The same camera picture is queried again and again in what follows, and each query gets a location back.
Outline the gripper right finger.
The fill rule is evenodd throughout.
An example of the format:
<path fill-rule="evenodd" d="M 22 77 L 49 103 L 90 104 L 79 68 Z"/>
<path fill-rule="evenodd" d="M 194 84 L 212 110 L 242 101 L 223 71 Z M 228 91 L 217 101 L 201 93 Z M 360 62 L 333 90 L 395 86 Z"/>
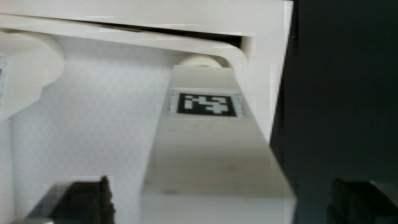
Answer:
<path fill-rule="evenodd" d="M 335 179 L 326 218 L 328 224 L 398 224 L 398 186 Z"/>

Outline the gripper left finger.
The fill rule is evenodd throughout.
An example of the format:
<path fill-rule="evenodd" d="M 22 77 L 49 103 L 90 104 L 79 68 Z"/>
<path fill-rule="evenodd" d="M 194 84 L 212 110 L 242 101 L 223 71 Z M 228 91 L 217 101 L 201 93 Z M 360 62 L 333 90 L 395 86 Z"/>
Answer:
<path fill-rule="evenodd" d="M 27 217 L 47 218 L 54 224 L 116 224 L 116 206 L 107 177 L 98 182 L 77 181 L 66 192 L 52 189 Z"/>

